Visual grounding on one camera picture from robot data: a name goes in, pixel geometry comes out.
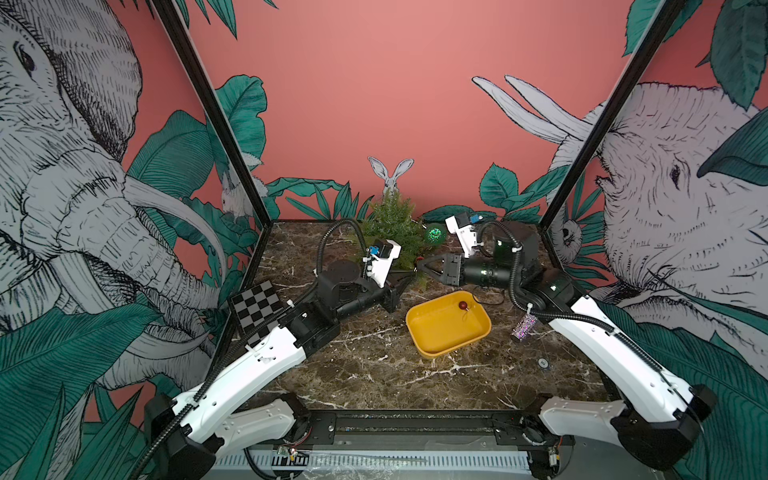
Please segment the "green glitter ball ornament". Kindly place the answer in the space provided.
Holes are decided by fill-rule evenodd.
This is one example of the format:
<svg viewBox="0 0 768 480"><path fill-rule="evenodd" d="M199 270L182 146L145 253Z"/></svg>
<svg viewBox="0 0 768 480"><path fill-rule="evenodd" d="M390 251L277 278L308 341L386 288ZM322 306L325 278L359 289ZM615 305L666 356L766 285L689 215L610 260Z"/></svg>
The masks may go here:
<svg viewBox="0 0 768 480"><path fill-rule="evenodd" d="M425 242L429 245L442 245L445 243L447 231L443 224L431 223L425 226Z"/></svg>

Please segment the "small green christmas tree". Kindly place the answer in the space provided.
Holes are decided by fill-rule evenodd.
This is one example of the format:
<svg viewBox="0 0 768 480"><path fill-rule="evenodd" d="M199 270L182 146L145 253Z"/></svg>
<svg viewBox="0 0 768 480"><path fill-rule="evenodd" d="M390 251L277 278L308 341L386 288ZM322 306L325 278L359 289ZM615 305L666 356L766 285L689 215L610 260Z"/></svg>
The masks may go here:
<svg viewBox="0 0 768 480"><path fill-rule="evenodd" d="M423 227L413 218L413 212L414 205L408 198L389 191L372 204L370 214L362 220L362 233L369 246L377 239L401 245L400 256L391 269L412 271L417 257L426 249Z"/></svg>

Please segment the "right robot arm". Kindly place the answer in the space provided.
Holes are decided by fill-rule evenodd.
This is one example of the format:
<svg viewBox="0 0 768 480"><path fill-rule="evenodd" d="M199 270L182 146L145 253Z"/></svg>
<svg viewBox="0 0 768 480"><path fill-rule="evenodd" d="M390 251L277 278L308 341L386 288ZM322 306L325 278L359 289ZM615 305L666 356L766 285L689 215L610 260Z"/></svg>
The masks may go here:
<svg viewBox="0 0 768 480"><path fill-rule="evenodd" d="M541 238L511 221L450 225L459 254L426 257L418 271L444 285L503 289L525 319L548 325L578 347L618 391L612 402L540 396L521 428L533 442L578 436L622 447L635 460L666 471L691 452L717 404L703 384L691 385L655 360L562 270L540 259Z"/></svg>

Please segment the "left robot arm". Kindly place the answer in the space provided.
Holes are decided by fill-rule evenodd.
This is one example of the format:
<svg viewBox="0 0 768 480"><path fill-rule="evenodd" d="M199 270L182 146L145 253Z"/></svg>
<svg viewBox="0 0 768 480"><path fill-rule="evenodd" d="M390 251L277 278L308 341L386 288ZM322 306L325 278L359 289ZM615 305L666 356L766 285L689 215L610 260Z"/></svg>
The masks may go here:
<svg viewBox="0 0 768 480"><path fill-rule="evenodd" d="M378 257L364 264L333 262L296 302L261 320L255 333L232 346L224 364L201 385L150 401L145 409L149 447L130 478L201 479L237 450L306 437L310 413L294 394L247 411L241 407L334 340L343 320L375 305L394 311L415 272L390 265Z"/></svg>

